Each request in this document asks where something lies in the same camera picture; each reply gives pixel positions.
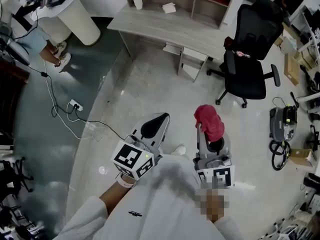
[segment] pink towel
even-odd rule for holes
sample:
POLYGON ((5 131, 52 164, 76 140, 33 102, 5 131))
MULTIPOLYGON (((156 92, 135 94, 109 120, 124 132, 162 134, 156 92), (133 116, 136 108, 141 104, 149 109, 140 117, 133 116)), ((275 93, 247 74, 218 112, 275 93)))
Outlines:
POLYGON ((212 105, 202 105, 194 113, 196 119, 195 127, 201 124, 202 132, 208 135, 210 142, 216 142, 225 133, 225 125, 212 105))

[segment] wristwatch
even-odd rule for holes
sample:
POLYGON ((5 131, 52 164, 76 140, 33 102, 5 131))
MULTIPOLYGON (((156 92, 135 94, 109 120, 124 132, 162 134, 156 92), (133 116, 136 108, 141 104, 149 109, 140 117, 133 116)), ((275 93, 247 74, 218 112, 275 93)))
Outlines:
POLYGON ((123 173, 119 173, 117 177, 115 177, 116 181, 124 188, 131 189, 136 183, 129 184, 122 179, 123 173))

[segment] jeans shorts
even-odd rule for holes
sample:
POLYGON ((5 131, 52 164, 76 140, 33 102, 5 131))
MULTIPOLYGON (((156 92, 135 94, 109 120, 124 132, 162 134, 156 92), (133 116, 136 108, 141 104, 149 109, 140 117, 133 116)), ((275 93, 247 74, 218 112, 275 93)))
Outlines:
POLYGON ((50 36, 38 26, 37 28, 33 28, 25 37, 18 39, 17 42, 27 50, 29 55, 35 55, 42 52, 47 46, 47 40, 49 39, 50 36))

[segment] flower vase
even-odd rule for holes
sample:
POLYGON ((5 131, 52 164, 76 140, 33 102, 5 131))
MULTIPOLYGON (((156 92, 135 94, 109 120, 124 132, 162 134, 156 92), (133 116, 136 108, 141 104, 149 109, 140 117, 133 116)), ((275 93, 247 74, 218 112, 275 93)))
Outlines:
POLYGON ((143 5, 142 0, 133 0, 133 2, 137 10, 142 9, 142 5, 143 5))

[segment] white round table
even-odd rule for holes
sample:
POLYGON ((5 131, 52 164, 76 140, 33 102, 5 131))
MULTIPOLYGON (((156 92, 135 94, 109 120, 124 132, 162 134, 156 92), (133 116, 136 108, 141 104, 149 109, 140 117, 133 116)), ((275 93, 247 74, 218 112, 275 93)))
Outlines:
POLYGON ((39 19, 39 25, 52 37, 61 43, 73 32, 86 45, 93 45, 98 41, 101 32, 80 0, 65 0, 55 7, 38 8, 32 14, 32 19, 39 19))

